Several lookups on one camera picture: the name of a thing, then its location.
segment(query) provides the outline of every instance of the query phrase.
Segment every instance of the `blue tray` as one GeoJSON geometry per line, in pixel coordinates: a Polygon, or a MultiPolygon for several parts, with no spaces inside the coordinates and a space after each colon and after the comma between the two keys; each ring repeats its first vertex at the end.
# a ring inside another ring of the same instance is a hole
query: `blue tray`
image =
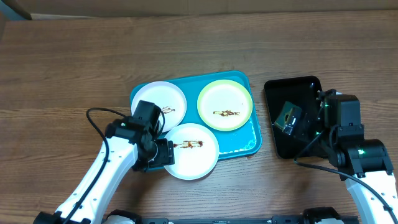
{"type": "MultiPolygon", "coordinates": [[[[216,136],[218,145],[220,147],[220,156],[218,160],[253,155],[260,149],[262,145],[260,125],[257,119],[256,108],[254,107],[254,104],[253,111],[247,123],[233,131],[215,130],[207,126],[207,124],[205,124],[199,117],[197,109],[199,93],[207,84],[221,79],[233,80],[242,84],[253,98],[248,77],[240,71],[233,70],[166,80],[167,82],[177,85],[184,92],[184,95],[187,99],[187,112],[180,124],[195,123],[203,125],[211,130],[216,136]]],[[[130,105],[138,90],[140,90],[146,84],[147,83],[140,84],[132,90],[130,95],[130,105]]]]}

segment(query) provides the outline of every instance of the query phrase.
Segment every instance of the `wood grain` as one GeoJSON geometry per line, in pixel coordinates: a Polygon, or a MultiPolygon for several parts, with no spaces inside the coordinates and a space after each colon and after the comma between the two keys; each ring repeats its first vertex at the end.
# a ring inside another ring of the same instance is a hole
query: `wood grain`
{"type": "Polygon", "coordinates": [[[0,222],[31,223],[72,193],[101,145],[87,108],[128,113],[140,83],[232,69],[249,77],[261,150],[197,181],[128,172],[107,212],[242,218],[332,206],[356,215],[336,175],[277,159],[263,85],[316,75],[324,89],[357,95],[366,137],[380,139],[397,167],[397,59],[398,11],[10,22],[0,44],[0,222]]]}

